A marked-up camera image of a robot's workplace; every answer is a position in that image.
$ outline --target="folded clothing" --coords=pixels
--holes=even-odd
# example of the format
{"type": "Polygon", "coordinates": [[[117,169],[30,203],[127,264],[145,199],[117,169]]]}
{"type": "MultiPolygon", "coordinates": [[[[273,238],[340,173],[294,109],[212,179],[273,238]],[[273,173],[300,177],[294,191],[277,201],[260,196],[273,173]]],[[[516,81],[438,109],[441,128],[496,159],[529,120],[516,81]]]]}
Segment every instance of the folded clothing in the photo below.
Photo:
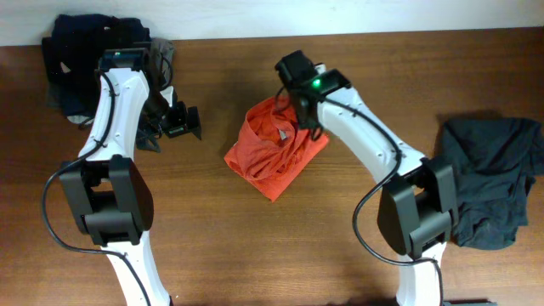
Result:
{"type": "MultiPolygon", "coordinates": [[[[288,98],[279,97],[280,105],[288,98]]],[[[298,129],[295,110],[276,111],[274,98],[246,113],[238,142],[224,160],[271,201],[275,201],[312,158],[328,143],[323,133],[316,141],[309,130],[298,129]]]]}
{"type": "Polygon", "coordinates": [[[498,250],[527,225],[527,195],[544,173],[541,124],[529,119],[453,119],[444,125],[441,154],[456,175],[460,247],[498,250]]]}
{"type": "Polygon", "coordinates": [[[60,14],[51,37],[42,39],[48,105],[60,107],[65,116],[94,116],[99,100],[94,70],[104,51],[150,42],[149,29],[136,18],[60,14]]]}

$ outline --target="wooden table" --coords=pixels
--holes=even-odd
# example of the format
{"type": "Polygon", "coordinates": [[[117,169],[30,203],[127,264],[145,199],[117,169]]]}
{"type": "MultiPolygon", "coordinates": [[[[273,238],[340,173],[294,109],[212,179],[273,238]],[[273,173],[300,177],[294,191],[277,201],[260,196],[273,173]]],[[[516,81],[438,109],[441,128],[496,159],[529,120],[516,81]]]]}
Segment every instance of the wooden table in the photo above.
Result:
{"type": "MultiPolygon", "coordinates": [[[[281,85],[274,64],[303,49],[338,68],[404,141],[432,155],[448,117],[544,120],[542,29],[437,31],[176,42],[174,87],[197,105],[202,141],[162,139],[135,161],[155,199],[151,243],[176,305],[325,305],[392,298],[397,268],[378,262],[351,230],[355,203],[373,186],[338,139],[271,203],[224,163],[246,111],[281,85]]],[[[44,106],[39,47],[0,48],[0,304],[124,305],[109,261],[67,252],[48,236],[38,199],[48,176],[77,155],[86,132],[44,106]]],[[[445,296],[501,306],[544,300],[544,184],[529,197],[529,227],[499,252],[450,244],[445,296]]],[[[60,184],[48,210],[69,243],[92,247],[60,184]]],[[[377,225],[377,198],[360,227],[393,256],[377,225]]]]}

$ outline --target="white wall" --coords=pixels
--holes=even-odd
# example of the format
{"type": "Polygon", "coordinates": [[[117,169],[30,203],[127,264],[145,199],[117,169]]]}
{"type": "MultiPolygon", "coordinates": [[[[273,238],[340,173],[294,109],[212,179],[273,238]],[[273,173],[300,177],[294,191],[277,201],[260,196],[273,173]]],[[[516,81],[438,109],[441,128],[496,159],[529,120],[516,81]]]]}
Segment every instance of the white wall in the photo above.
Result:
{"type": "Polygon", "coordinates": [[[544,0],[0,0],[0,45],[39,44],[57,14],[138,17],[153,37],[277,37],[544,25],[544,0]]]}

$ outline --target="orange t-shirt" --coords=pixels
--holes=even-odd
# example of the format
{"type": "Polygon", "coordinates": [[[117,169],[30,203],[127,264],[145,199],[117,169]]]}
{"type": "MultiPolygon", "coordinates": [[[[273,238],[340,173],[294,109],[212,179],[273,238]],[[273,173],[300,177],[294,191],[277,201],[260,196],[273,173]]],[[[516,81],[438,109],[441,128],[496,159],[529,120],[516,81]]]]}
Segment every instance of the orange t-shirt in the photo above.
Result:
{"type": "MultiPolygon", "coordinates": [[[[288,98],[279,97],[281,105],[288,98]]],[[[227,165],[275,201],[312,158],[325,148],[323,133],[316,141],[309,130],[299,130],[292,107],[275,111],[274,98],[253,106],[246,113],[238,142],[224,160],[227,165]]]]}

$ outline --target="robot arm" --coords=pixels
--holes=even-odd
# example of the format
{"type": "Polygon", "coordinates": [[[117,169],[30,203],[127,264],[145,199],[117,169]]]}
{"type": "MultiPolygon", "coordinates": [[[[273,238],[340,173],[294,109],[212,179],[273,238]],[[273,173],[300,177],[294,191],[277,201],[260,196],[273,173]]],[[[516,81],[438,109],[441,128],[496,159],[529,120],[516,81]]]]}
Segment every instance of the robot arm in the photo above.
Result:
{"type": "MultiPolygon", "coordinates": [[[[340,72],[314,65],[301,51],[284,57],[275,69],[297,112],[299,128],[314,130],[312,135],[323,128],[336,134],[376,182],[385,179],[400,162],[382,188],[378,227],[399,254],[399,261],[432,258],[439,264],[457,222],[451,166],[439,158],[425,158],[399,139],[370,111],[340,72]],[[415,195],[413,186],[423,191],[415,195]]],[[[438,273],[430,263],[400,267],[397,302],[401,306],[439,305],[438,273]]]]}
{"type": "MultiPolygon", "coordinates": [[[[102,250],[124,254],[150,305],[168,306],[172,301],[161,283],[150,247],[153,199],[133,163],[134,143],[141,131],[147,133],[145,137],[164,133],[171,138],[191,132],[200,138],[198,112],[195,107],[186,110],[183,102],[174,103],[177,97],[172,87],[159,89],[158,71],[149,61],[146,48],[108,50],[99,69],[104,72],[99,106],[79,153],[87,158],[61,174],[60,180],[79,230],[90,235],[102,250]],[[96,150],[104,136],[104,143],[96,150]],[[112,190],[94,191],[104,181],[111,182],[112,190]]],[[[147,305],[129,267],[119,257],[108,258],[127,304],[147,305]]]]}

